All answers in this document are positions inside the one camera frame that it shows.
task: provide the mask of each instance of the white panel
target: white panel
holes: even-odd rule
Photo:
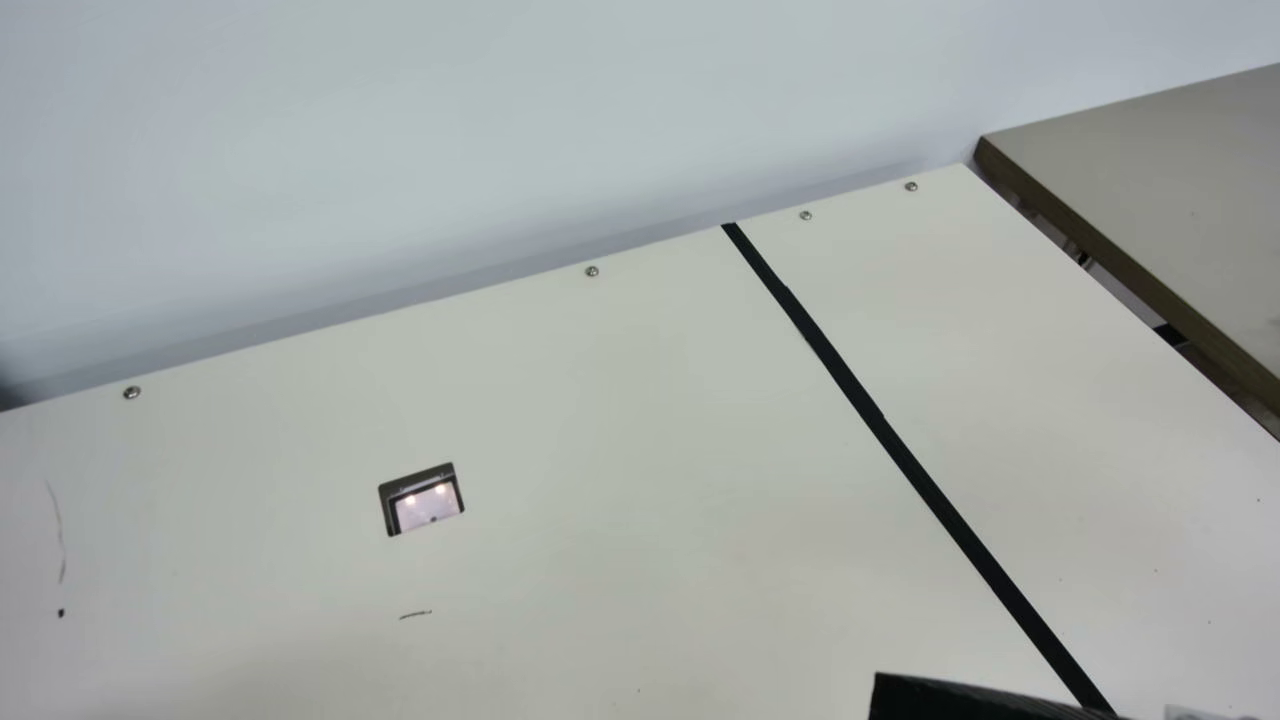
[[[1280,61],[1277,26],[1167,0],[4,1],[0,384],[47,398],[954,163]]]
[[[1069,698],[719,231],[598,264],[0,415],[0,716]],[[388,538],[445,461],[466,511]]]
[[[1275,715],[1280,445],[961,167],[741,223],[1124,715]]]

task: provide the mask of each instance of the black object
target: black object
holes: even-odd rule
[[[1075,700],[1080,702],[1084,707],[1092,707],[1096,710],[1111,711],[1111,705],[1107,703],[1106,698],[1098,691],[1093,680],[1084,673],[1084,669],[1071,657],[1068,652],[1066,646],[1057,639],[1053,630],[1050,629],[1044,619],[1039,616],[1039,612],[1032,607],[1030,601],[1023,594],[1014,580],[1005,573],[1005,569],[1000,566],[996,557],[991,555],[987,546],[982,543],[977,533],[965,523],[960,512],[951,505],[947,496],[943,495],[942,489],[938,487],[929,473],[920,465],[920,461],[915,459],[911,450],[906,447],[902,438],[899,437],[897,432],[890,425],[888,420],[884,419],[884,414],[881,411],[879,406],[863,387],[863,383],[858,380],[854,372],[849,369],[845,364],[844,357],[836,351],[836,347],[831,345],[827,336],[818,327],[818,323],[809,315],[809,311],[804,309],[804,305],[796,300],[796,296],[791,292],[786,284],[778,278],[773,268],[764,260],[760,252],[751,245],[750,238],[746,233],[737,227],[736,223],[728,223],[722,225],[722,229],[737,247],[737,251],[746,260],[748,265],[755,270],[755,275],[760,278],[764,287],[768,288],[769,293],[773,295],[773,300],[782,307],[782,310],[791,318],[791,323],[800,331],[809,347],[813,348],[818,359],[827,368],[831,378],[836,380],[836,384],[849,398],[850,405],[858,410],[861,415],[863,421],[879,441],[881,447],[888,452],[888,456],[893,459],[897,469],[902,471],[915,492],[919,493],[920,498],[929,510],[933,511],[933,516],[942,523],[951,539],[955,541],[960,550],[973,564],[974,569],[982,575],[982,579],[987,582],[1000,602],[1004,603],[1005,610],[1014,616],[1014,620],[1023,629],[1027,637],[1036,646],[1044,660],[1048,661],[1050,666],[1057,673],[1057,676],[1062,679]]]
[[[877,673],[868,719],[1116,720],[1116,716],[1002,691]]]
[[[458,498],[458,512],[466,511],[466,506],[462,503],[462,492],[458,489],[457,474],[453,471],[453,462],[436,465],[435,468],[429,468],[378,486],[378,498],[383,505],[383,519],[387,520],[387,536],[396,537],[401,533],[399,516],[396,514],[396,502],[398,500],[426,492],[444,483],[453,486],[453,495]]]
[[[1164,325],[1156,325],[1155,328],[1151,329],[1156,331],[1156,334],[1160,336],[1160,340],[1167,342],[1171,347],[1178,347],[1179,345],[1185,345],[1187,342],[1189,342],[1187,337],[1183,336],[1183,333],[1178,332],[1178,328],[1170,325],[1169,323],[1165,323]]]

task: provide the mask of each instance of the black mark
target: black mark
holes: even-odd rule
[[[951,503],[951,500],[942,492],[942,488],[938,487],[928,470],[924,469],[924,465],[915,457],[911,448],[897,434],[897,430],[884,418],[884,413],[876,404],[876,400],[863,387],[861,380],[849,368],[845,359],[840,356],[836,346],[831,343],[827,334],[822,332],[822,327],[809,315],[809,311],[796,299],[795,293],[791,292],[791,288],[782,282],[778,274],[773,272],[773,268],[764,260],[764,256],[760,255],[760,251],[751,245],[751,240],[746,237],[742,228],[733,223],[721,227],[739,254],[742,255],[746,264],[755,272],[756,278],[769,291],[769,295],[773,296],[773,300],[782,311],[787,314],[787,318],[791,319],[791,324],[795,325],[800,336],[809,343],[809,348],[813,350],[818,360],[826,366],[836,387],[840,388],[845,398],[849,400],[849,404],[861,416],[863,423],[876,436],[876,439],[879,441],[881,447],[884,448],[890,460],[897,465],[897,469],[911,484],[916,495],[920,496],[920,500],[933,512],[933,516],[942,524],[943,529],[947,530],[951,539],[964,552],[978,574],[982,575],[982,579],[987,582],[987,587],[991,588],[1005,606],[1005,610],[1014,618],[1018,626],[1027,634],[1027,638],[1032,641],[1036,650],[1048,661],[1050,667],[1057,673],[1062,684],[1071,691],[1071,694],[1085,708],[1111,712],[1111,706],[1102,697],[1093,680],[1084,673],[1080,664],[1071,657],[1062,641],[1053,634],[1048,623],[1036,611],[1036,607],[1027,600],[1023,591],[1018,588],[1014,579],[996,561],[996,556],[987,550],[987,546],[983,544],[978,534],[969,527],[969,523],[960,515],[960,511]],[[1083,516],[1079,516],[1076,520],[1082,524],[1084,523]]]
[[[54,518],[58,519],[58,548],[63,551],[63,565],[58,569],[58,584],[63,584],[67,577],[67,543],[63,542],[63,511],[58,507],[58,496],[54,495],[54,486],[45,480],[45,489],[49,491],[49,500],[54,501]]]

